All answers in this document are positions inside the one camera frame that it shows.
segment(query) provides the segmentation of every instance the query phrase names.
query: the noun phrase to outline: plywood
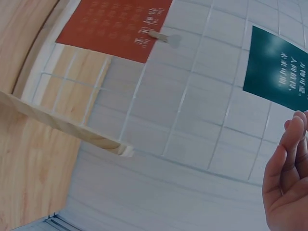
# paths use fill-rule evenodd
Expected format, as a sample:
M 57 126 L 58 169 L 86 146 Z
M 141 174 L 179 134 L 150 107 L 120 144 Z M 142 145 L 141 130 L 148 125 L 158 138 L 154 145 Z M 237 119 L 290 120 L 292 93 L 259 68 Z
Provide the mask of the plywood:
M 55 1 L 0 1 L 0 22 L 4 22 L 0 26 L 0 32 L 4 34 L 3 29 L 5 31 L 10 31 L 10 29 L 18 31 L 16 27 L 21 28 L 21 25 L 23 28 L 23 32 L 19 34 L 18 39 L 14 37 L 13 32 L 10 32 L 10 35 L 6 34 L 4 37 L 0 37 L 0 89 L 3 92 L 11 93 L 14 81 L 20 72 L 19 67 L 21 67 L 25 57 L 24 54 L 27 53 L 25 51 L 19 53 L 12 49 L 12 46 L 15 44 L 15 47 L 19 47 L 19 43 L 24 44 L 25 41 L 32 44 L 33 41 L 30 42 L 28 36 L 32 35 L 32 38 L 35 38 L 37 31 L 28 27 L 29 25 L 36 25 L 36 21 L 41 20 L 41 23 L 45 21 L 44 17 L 38 17 L 37 15 L 40 15 L 39 12 L 42 11 L 47 12 L 51 2 Z M 25 7 L 32 10 L 25 13 Z M 11 20 L 2 20 L 3 17 L 11 18 Z M 45 51 L 49 51 L 49 42 L 52 41 L 50 37 L 52 38 L 53 35 L 46 38 L 45 43 L 48 42 L 48 44 L 44 43 L 41 50 L 46 48 Z M 6 42 L 11 39 L 10 44 L 4 43 L 2 38 L 6 38 Z M 56 59 L 52 59 L 54 63 L 49 64 L 48 67 L 55 74 L 67 69 L 66 65 L 72 60 L 75 48 L 62 47 L 61 49 L 56 49 L 56 51 L 58 56 Z M 33 65 L 36 71 L 42 68 L 40 60 L 46 55 L 47 53 L 39 52 L 38 58 Z M 93 81 L 94 78 L 97 79 L 97 73 L 100 73 L 102 69 L 101 64 L 105 63 L 105 69 L 101 72 L 101 76 L 96 82 L 100 86 L 108 69 L 110 57 L 92 51 L 78 51 L 75 57 L 74 62 L 78 63 L 74 64 L 73 62 L 74 68 L 71 69 L 70 77 L 84 82 Z M 34 78 L 30 78 L 31 81 L 37 79 L 37 75 L 32 74 L 33 68 L 30 73 L 30 76 L 34 76 Z M 32 94 L 31 87 L 35 85 L 33 83 L 28 85 L 29 90 L 25 94 L 23 92 L 24 97 Z M 81 111 L 84 112 L 86 107 L 89 108 L 89 111 L 91 110 L 98 91 L 90 91 L 85 86 L 77 87 L 75 85 L 77 83 L 72 81 L 65 81 L 62 84 L 60 78 L 42 76 L 40 86 L 35 95 L 35 102 L 51 109 L 55 100 L 58 99 L 55 107 L 56 112 L 86 123 L 89 115 L 84 116 Z M 62 88 L 62 93 L 57 97 L 60 88 Z M 89 94 L 92 94 L 92 98 L 90 103 L 86 103 L 82 100 L 82 96 Z M 79 139 L 52 129 L 4 104 L 0 104 L 1 231 L 28 224 L 65 206 L 79 144 Z
M 0 86 L 11 92 L 26 55 L 58 0 L 0 1 Z
M 35 60 L 37 59 L 38 54 L 41 51 L 43 44 L 45 43 L 45 40 L 50 35 L 52 29 L 57 23 L 57 20 L 59 20 L 59 16 L 62 14 L 63 10 L 67 7 L 68 3 L 69 3 L 69 0 L 59 1 L 54 7 L 50 16 L 47 18 L 47 21 L 43 24 L 40 32 L 38 33 L 31 47 L 31 50 L 29 51 L 29 54 L 27 55 L 26 60 L 23 64 L 23 67 L 18 77 L 18 81 L 13 89 L 13 94 L 16 97 L 18 98 L 22 97 L 22 94 L 26 86 L 28 77 L 31 73 L 33 64 Z
M 0 90 L 0 103 L 14 108 L 16 111 L 44 123 L 52 128 L 91 143 L 116 155 L 132 155 L 133 148 L 106 137 L 87 126 L 82 126 L 72 119 L 58 113 L 52 113 L 45 107 L 27 103 Z

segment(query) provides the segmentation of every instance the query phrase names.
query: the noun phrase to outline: wooden stick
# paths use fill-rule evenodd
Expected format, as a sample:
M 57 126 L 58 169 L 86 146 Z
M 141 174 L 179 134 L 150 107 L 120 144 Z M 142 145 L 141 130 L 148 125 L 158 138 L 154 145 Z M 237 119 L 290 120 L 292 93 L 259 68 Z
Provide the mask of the wooden stick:
M 41 106 L 26 103 L 11 94 L 0 91 L 0 103 L 12 107 L 18 112 L 52 128 L 94 144 L 95 146 L 108 150 L 116 155 L 133 155 L 133 148 L 131 146 L 103 136 L 89 127 L 81 126 L 76 122 L 67 119 L 63 115 L 51 113 Z

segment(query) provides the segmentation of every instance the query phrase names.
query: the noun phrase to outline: hand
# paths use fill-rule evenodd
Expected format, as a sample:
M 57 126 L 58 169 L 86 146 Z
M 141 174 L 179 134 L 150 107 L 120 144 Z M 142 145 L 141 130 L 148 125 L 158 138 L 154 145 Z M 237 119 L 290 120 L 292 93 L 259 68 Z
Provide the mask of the hand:
M 308 112 L 294 113 L 265 167 L 262 185 L 267 224 L 272 231 L 308 230 Z

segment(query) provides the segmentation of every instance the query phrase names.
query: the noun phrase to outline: wall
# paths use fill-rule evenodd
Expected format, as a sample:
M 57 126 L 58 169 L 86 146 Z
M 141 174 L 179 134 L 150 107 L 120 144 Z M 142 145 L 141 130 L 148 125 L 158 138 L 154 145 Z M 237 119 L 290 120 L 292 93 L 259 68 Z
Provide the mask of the wall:
M 136 147 L 83 143 L 67 207 L 84 230 L 267 230 L 264 165 L 292 111 L 241 90 L 252 25 L 307 48 L 304 0 L 175 0 L 146 66 L 114 58 L 89 126 Z

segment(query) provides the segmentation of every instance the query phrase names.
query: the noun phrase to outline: red poster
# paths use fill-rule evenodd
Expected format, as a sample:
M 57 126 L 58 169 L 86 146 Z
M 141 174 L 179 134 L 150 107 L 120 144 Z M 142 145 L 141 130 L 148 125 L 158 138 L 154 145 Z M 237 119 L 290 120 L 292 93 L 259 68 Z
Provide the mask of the red poster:
M 56 42 L 146 63 L 172 0 L 81 0 Z

